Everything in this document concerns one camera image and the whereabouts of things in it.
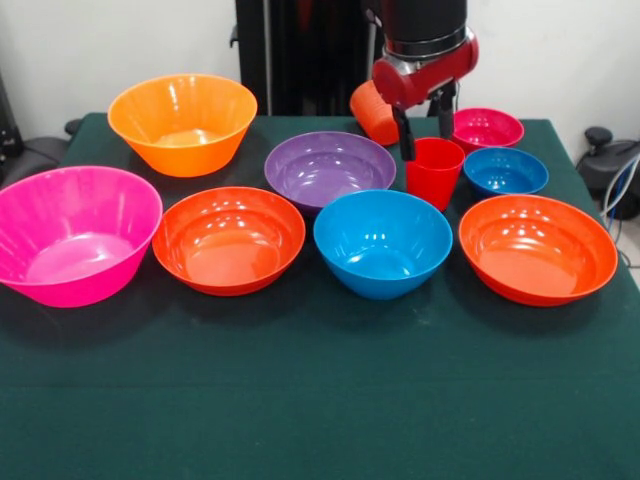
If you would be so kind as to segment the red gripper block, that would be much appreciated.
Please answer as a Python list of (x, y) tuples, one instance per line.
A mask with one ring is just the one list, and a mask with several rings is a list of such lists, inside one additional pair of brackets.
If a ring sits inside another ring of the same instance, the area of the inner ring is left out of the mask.
[(408, 62), (385, 55), (373, 64), (372, 80), (381, 98), (392, 106), (397, 125), (401, 158), (415, 160), (415, 140), (409, 119), (402, 109), (423, 103), (438, 90), (439, 136), (451, 139), (458, 83), (477, 65), (479, 43), (474, 32), (466, 28), (462, 43), (427, 60)]

